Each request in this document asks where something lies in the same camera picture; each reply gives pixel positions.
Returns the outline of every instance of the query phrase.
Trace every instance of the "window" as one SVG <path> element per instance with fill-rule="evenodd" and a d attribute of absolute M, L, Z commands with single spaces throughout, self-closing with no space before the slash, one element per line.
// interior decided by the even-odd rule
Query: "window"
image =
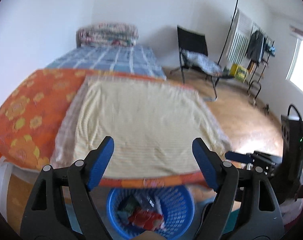
<path fill-rule="evenodd" d="M 303 92 L 303 41 L 298 39 L 293 62 L 287 80 L 294 83 Z"/>

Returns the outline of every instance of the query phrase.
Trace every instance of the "gray cloth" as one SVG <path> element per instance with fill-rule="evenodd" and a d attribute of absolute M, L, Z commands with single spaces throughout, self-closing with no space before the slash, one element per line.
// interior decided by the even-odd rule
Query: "gray cloth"
<path fill-rule="evenodd" d="M 221 68 L 215 62 L 206 57 L 206 55 L 184 49 L 181 53 L 187 59 L 185 64 L 200 67 L 202 71 L 210 76 L 222 76 Z"/>
<path fill-rule="evenodd" d="M 265 37 L 260 31 L 256 31 L 250 37 L 247 58 L 253 62 L 260 63 L 265 51 Z"/>

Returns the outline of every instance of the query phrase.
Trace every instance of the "blue gripper pad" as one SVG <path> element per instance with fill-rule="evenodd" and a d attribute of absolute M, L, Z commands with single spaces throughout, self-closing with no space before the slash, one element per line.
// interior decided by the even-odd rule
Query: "blue gripper pad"
<path fill-rule="evenodd" d="M 104 139 L 104 141 L 105 140 L 107 141 L 105 146 L 103 148 L 101 148 L 102 145 L 100 145 L 97 149 L 100 151 L 99 151 L 98 157 L 89 173 L 89 180 L 87 183 L 87 188 L 89 191 L 93 190 L 93 188 L 98 186 L 102 176 L 104 175 L 107 165 L 111 159 L 111 156 L 114 153 L 115 144 L 114 144 L 113 138 L 106 137 Z"/>
<path fill-rule="evenodd" d="M 192 143 L 192 152 L 198 163 L 198 166 L 206 180 L 207 185 L 215 192 L 219 189 L 217 182 L 217 172 L 214 166 L 211 164 L 206 152 L 203 150 L 199 141 L 195 139 Z"/>
<path fill-rule="evenodd" d="M 225 154 L 225 158 L 227 160 L 231 160 L 231 161 L 235 161 L 235 162 L 239 162 L 239 163 L 251 163 L 252 159 L 250 156 L 246 155 L 246 154 L 241 154 L 241 153 L 235 153 L 235 152 L 226 152 Z"/>

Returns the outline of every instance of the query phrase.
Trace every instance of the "chair backrest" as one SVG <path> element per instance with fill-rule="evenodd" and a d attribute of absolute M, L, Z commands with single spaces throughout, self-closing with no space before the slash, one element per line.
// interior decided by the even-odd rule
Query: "chair backrest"
<path fill-rule="evenodd" d="M 179 50 L 189 50 L 208 56 L 205 35 L 194 33 L 177 26 Z"/>

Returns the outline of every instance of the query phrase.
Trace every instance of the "chair seat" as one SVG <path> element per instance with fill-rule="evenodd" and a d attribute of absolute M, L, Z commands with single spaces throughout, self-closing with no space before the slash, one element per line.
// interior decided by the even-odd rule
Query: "chair seat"
<path fill-rule="evenodd" d="M 185 68 L 191 68 L 212 77 L 222 76 L 221 68 L 206 55 L 184 49 L 181 51 L 181 53 L 184 61 L 186 61 L 185 65 L 187 65 L 187 67 L 185 66 Z"/>

